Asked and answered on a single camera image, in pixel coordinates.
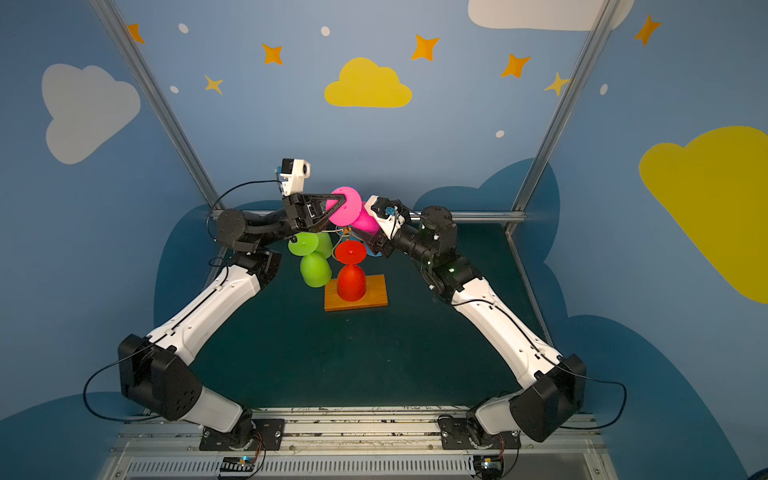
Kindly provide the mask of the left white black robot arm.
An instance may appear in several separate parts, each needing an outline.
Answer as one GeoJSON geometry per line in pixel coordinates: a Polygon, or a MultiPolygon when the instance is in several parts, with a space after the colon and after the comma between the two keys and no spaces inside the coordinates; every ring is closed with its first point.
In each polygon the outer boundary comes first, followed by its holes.
{"type": "Polygon", "coordinates": [[[208,388],[191,370],[206,342],[277,274],[281,256],[269,245],[302,232],[317,233],[342,209],[342,194],[293,193],[283,209],[261,216],[226,209],[216,241],[233,251],[229,265],[179,313],[144,337],[118,347],[124,397],[169,421],[203,426],[224,450],[248,450],[255,441],[250,409],[208,388]]]}

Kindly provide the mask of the red wine glass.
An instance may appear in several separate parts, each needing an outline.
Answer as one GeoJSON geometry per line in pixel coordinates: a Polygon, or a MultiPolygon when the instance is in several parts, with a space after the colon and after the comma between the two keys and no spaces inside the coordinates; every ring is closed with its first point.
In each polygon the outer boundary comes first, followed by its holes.
{"type": "Polygon", "coordinates": [[[337,277],[337,294],[347,302],[355,302],[366,294],[366,275],[360,264],[367,257],[365,246],[354,240],[341,242],[335,249],[336,259],[342,264],[337,277]]]}

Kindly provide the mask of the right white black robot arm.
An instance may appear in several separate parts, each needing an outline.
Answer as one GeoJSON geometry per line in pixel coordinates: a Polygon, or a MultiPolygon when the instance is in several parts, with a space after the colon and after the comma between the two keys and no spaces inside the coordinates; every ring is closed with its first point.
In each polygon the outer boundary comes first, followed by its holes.
{"type": "Polygon", "coordinates": [[[458,251],[458,227],[448,209],[428,207],[418,223],[398,200],[372,196],[364,209],[379,226],[370,248],[384,256],[395,251],[408,256],[430,290],[477,328],[518,382],[518,391],[470,411],[474,442],[516,431],[543,442],[581,409],[585,363],[577,355],[563,356],[504,304],[487,277],[458,251]]]}

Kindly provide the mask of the pink wine glass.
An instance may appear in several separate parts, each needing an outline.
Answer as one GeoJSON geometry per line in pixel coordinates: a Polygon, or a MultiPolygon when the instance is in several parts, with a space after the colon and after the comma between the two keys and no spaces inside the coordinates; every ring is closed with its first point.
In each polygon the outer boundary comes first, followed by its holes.
{"type": "Polygon", "coordinates": [[[332,193],[346,196],[345,207],[331,217],[333,225],[341,227],[352,225],[358,228],[379,227],[377,222],[366,212],[364,202],[357,190],[349,186],[342,186],[333,190],[332,193]]]}

